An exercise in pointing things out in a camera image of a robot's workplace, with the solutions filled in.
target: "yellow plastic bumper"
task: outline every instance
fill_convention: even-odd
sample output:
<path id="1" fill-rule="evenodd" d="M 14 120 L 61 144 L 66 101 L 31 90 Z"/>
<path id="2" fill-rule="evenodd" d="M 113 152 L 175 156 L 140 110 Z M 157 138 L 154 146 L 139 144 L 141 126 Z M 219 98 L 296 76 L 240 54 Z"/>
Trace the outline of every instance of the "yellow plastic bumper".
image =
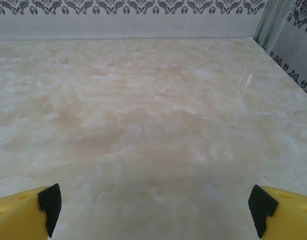
<path id="1" fill-rule="evenodd" d="M 307 240 L 307 196 L 255 185 L 248 204 L 259 238 Z"/>
<path id="2" fill-rule="evenodd" d="M 0 240 L 46 240 L 60 210 L 58 184 L 0 198 Z"/>

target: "black textured rubber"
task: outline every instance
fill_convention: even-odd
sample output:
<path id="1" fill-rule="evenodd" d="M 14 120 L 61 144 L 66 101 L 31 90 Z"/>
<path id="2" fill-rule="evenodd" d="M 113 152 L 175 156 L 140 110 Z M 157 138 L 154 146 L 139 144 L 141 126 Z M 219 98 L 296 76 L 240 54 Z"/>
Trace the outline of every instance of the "black textured rubber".
<path id="1" fill-rule="evenodd" d="M 278 202 L 260 186 L 255 185 L 251 191 L 248 205 L 258 237 L 261 239 L 267 229 L 266 218 L 274 215 Z"/>
<path id="2" fill-rule="evenodd" d="M 62 209 L 62 195 L 59 184 L 46 188 L 38 193 L 38 201 L 41 210 L 46 212 L 47 221 L 45 226 L 49 237 L 51 238 Z"/>

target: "beige marble pattern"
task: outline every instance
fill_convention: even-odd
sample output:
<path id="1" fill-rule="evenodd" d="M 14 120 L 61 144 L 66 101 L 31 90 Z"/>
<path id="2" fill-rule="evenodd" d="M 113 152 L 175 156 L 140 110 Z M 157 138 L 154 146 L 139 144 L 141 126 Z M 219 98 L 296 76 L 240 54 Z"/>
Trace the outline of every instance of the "beige marble pattern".
<path id="1" fill-rule="evenodd" d="M 0 42 L 0 197 L 59 183 L 55 240 L 256 240 L 307 195 L 307 95 L 251 39 Z"/>

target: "wall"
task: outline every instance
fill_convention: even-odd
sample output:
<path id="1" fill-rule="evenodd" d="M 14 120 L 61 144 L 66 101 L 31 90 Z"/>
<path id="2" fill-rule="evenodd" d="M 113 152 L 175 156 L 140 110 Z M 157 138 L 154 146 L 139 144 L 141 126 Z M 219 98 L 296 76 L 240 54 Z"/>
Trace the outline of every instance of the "wall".
<path id="1" fill-rule="evenodd" d="M 270 56 L 307 93 L 307 0 L 297 0 Z"/>
<path id="2" fill-rule="evenodd" d="M 252 37 L 267 0 L 0 0 L 0 40 Z"/>

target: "wallpaper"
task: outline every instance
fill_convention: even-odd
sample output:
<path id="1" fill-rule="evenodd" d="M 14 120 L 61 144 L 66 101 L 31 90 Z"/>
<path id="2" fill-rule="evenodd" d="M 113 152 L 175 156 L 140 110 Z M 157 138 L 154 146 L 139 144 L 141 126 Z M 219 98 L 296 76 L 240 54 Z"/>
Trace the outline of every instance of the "wallpaper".
<path id="1" fill-rule="evenodd" d="M 252 37 L 266 0 L 0 0 L 0 40 Z"/>
<path id="2" fill-rule="evenodd" d="M 297 0 L 269 54 L 307 93 L 307 0 Z"/>

